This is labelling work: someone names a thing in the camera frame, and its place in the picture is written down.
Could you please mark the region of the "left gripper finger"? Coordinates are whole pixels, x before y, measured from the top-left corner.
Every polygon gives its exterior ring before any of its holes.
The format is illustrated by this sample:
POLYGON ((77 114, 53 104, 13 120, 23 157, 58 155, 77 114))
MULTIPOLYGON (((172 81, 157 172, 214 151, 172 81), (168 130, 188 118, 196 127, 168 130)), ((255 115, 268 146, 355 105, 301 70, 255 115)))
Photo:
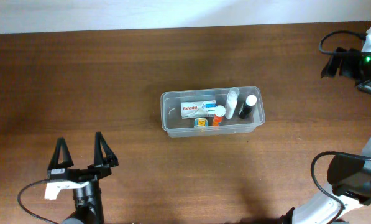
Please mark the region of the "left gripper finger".
POLYGON ((118 158, 108 146, 101 132, 96 132, 94 142, 95 167, 116 167, 119 165, 118 158))
POLYGON ((65 169, 74 166, 65 138, 57 139, 57 144, 48 165, 48 170, 65 169))

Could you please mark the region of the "gold lid small jar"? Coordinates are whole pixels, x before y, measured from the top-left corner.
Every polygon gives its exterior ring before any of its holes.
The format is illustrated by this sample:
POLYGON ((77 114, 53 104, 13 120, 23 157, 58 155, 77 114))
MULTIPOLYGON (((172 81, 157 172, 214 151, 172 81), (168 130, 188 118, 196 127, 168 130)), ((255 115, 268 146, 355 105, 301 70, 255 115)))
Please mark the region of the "gold lid small jar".
POLYGON ((194 123, 195 128, 208 127, 208 120, 206 118, 196 118, 194 123))

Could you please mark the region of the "white Panadol box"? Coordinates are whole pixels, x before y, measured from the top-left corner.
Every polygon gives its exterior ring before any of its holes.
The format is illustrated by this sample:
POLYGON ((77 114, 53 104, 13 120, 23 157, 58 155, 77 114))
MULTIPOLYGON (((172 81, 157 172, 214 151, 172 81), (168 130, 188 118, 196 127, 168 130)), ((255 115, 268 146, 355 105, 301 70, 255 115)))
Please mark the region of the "white Panadol box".
POLYGON ((182 102, 180 106, 181 118, 188 119, 213 117, 216 107, 216 100, 182 102))

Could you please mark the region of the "black bottle white cap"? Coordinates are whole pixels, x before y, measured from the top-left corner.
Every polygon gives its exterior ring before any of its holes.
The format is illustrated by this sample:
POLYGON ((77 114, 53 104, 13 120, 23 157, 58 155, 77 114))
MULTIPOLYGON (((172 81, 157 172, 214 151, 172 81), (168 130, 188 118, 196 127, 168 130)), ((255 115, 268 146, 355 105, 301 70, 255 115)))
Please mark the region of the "black bottle white cap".
POLYGON ((257 103, 257 97, 255 95, 249 95, 243 102, 239 111, 240 119, 246 119, 252 112, 254 106, 257 103))

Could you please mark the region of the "orange effervescent tablet tube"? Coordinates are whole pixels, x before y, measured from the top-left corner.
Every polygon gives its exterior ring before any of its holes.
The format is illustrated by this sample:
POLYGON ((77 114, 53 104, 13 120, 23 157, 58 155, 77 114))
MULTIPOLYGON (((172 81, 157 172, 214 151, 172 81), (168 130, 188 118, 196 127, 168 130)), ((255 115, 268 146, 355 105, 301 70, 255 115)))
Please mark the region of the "orange effervescent tablet tube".
POLYGON ((219 126, 221 122, 223 121, 223 117, 225 116, 225 114, 226 114, 226 109, 224 106, 219 105, 215 107, 213 122, 211 126, 219 126))

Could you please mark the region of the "white spray bottle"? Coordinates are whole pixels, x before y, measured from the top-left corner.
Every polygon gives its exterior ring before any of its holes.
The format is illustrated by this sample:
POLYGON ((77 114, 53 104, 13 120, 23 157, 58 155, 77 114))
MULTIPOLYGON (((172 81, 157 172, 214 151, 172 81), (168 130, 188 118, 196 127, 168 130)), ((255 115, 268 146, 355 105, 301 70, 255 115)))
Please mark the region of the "white spray bottle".
POLYGON ((227 94, 226 105, 225 105, 226 119, 231 119, 233 117, 236 106, 237 106, 239 93, 240 93, 240 90, 236 87, 232 87, 229 90, 229 93, 227 94))

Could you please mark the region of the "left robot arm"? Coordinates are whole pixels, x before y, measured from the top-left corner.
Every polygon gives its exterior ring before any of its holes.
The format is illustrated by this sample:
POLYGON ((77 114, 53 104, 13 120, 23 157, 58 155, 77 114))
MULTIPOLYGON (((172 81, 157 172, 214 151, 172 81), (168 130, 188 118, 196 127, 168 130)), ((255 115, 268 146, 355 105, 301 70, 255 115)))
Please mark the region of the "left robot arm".
POLYGON ((65 139, 58 138, 47 169, 44 199, 56 200, 60 191, 72 189, 75 211, 63 222, 104 223, 99 181, 111 175, 119 161, 102 133, 95 134, 93 163, 85 169, 74 169, 73 165, 65 139))

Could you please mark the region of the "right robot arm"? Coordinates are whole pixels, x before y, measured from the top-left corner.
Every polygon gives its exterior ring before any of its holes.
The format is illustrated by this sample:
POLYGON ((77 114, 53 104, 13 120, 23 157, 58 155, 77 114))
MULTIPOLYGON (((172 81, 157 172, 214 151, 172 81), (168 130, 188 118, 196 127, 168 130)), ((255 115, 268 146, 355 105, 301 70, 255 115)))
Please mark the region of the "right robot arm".
POLYGON ((327 151, 311 163, 311 177, 319 192, 307 203, 292 208, 278 223, 344 223, 341 217, 371 204, 371 137, 361 155, 327 151), (320 185, 315 165, 323 156, 332 156, 327 181, 320 185))

